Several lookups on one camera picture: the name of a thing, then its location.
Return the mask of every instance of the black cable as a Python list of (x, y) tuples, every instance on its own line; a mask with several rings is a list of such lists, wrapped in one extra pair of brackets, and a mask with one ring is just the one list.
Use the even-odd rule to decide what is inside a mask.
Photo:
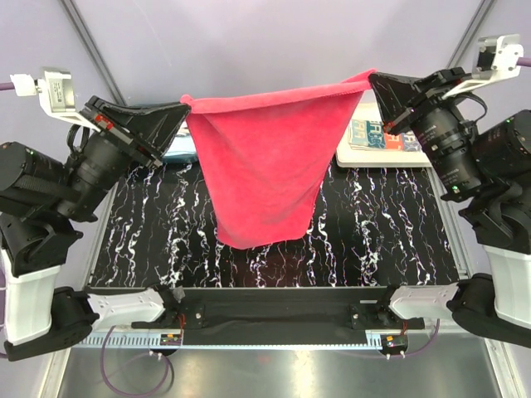
[(461, 94), (456, 95), (455, 97), (473, 100), (474, 102), (476, 102), (477, 104), (480, 104), (483, 107), (483, 114), (478, 119), (474, 120), (474, 123), (478, 123), (480, 120), (482, 120), (487, 115), (487, 112), (489, 111), (489, 107), (487, 106), (487, 104), (476, 94), (461, 93)]
[(90, 137), (90, 129), (88, 127), (83, 128), (83, 135), (81, 136), (81, 146), (80, 150), (83, 152), (83, 149), (85, 149), (85, 145), (89, 142)]
[(71, 154), (77, 153), (76, 147), (74, 147), (74, 141), (76, 140), (77, 130), (79, 129), (79, 124), (72, 124), (66, 135), (66, 145), (68, 145)]

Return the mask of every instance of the cable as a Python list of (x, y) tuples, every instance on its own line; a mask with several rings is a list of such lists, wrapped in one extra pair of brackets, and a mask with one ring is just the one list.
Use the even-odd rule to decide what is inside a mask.
[(77, 130), (79, 129), (79, 124), (72, 124), (68, 130), (68, 134), (66, 135), (66, 145), (68, 145), (68, 148), (72, 154), (77, 153), (77, 149), (74, 146), (74, 141), (76, 140)]
[[(404, 358), (402, 358), (400, 356), (391, 356), (391, 357), (389, 357), (389, 359), (406, 359), (406, 358), (411, 358), (411, 357), (416, 357), (418, 355), (421, 355), (436, 340), (436, 337), (439, 335), (439, 328), (440, 327), (441, 327), (441, 320), (437, 319), (437, 323), (435, 325), (435, 330), (433, 331), (433, 334), (431, 335), (430, 340), (428, 340), (428, 342), (423, 347), (419, 348), (418, 350), (416, 350), (414, 352), (406, 353), (406, 356)], [(384, 356), (381, 356), (381, 355), (380, 356), (365, 355), (365, 354), (361, 354), (361, 353), (358, 353), (358, 352), (346, 352), (344, 350), (343, 351), (336, 351), (336, 352), (342, 353), (344, 355), (349, 355), (350, 357), (356, 357), (356, 358), (362, 358), (362, 359), (387, 359), (387, 357), (384, 357)]]
[[(161, 358), (163, 358), (165, 361), (166, 361), (166, 368), (164, 369), (164, 375), (163, 375), (163, 378), (162, 380), (151, 390), (151, 391), (148, 391), (146, 393), (143, 393), (143, 394), (131, 394), (131, 393), (128, 393), (128, 392), (124, 392), (122, 390), (119, 390), (118, 388), (114, 387), (112, 385), (112, 383), (110, 382), (109, 380), (109, 377), (106, 373), (105, 373), (105, 347), (107, 346), (107, 342), (109, 341), (109, 338), (110, 338), (110, 335), (112, 334), (113, 330), (114, 330), (115, 326), (113, 326), (111, 329), (109, 329), (109, 331), (107, 332), (107, 335), (105, 336), (105, 339), (103, 341), (103, 346), (101, 348), (101, 354), (100, 354), (100, 372), (101, 372), (101, 376), (103, 377), (103, 381), (104, 383), (115, 393), (115, 394), (118, 394), (119, 396), (127, 396), (129, 398), (144, 398), (144, 397), (149, 397), (149, 396), (152, 396), (153, 394), (155, 394), (158, 390), (161, 389), (161, 387), (163, 386), (164, 382), (166, 381), (166, 379), (168, 378), (168, 373), (171, 369), (172, 373), (173, 373), (173, 364), (171, 363), (171, 361), (169, 359), (167, 359), (164, 355), (162, 355), (161, 353), (158, 354), (158, 359), (161, 360)], [(149, 352), (149, 353), (145, 353), (144, 356), (152, 356), (154, 354), (154, 352)]]
[(15, 90), (13, 83), (0, 83), (0, 91)]
[(468, 100), (473, 100), (474, 102), (480, 104), (483, 107), (483, 114), (478, 119), (474, 120), (474, 123), (478, 123), (480, 120), (482, 120), (487, 115), (487, 112), (489, 111), (489, 107), (487, 106), (487, 104), (476, 94), (461, 93), (461, 94), (456, 95), (455, 97), (456, 98), (467, 98)]
[(531, 67), (531, 58), (522, 56), (516, 61), (516, 66)]

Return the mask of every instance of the cloth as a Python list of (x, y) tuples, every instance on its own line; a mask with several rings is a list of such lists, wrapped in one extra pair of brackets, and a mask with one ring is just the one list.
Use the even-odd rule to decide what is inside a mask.
[(188, 128), (217, 218), (217, 238), (246, 249), (302, 237), (368, 70), (336, 85), (193, 99)]

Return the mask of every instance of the light blue object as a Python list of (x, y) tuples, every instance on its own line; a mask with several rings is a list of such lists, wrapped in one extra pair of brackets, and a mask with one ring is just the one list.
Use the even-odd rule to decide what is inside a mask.
[(186, 123), (181, 125), (163, 160), (166, 163), (193, 163), (197, 161), (196, 146)]

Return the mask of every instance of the purple pipe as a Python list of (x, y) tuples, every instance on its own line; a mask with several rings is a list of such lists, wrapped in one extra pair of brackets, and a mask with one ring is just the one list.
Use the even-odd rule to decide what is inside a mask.
[(0, 91), (15, 90), (13, 83), (0, 83)]
[(516, 66), (531, 67), (531, 58), (522, 56), (516, 61)]

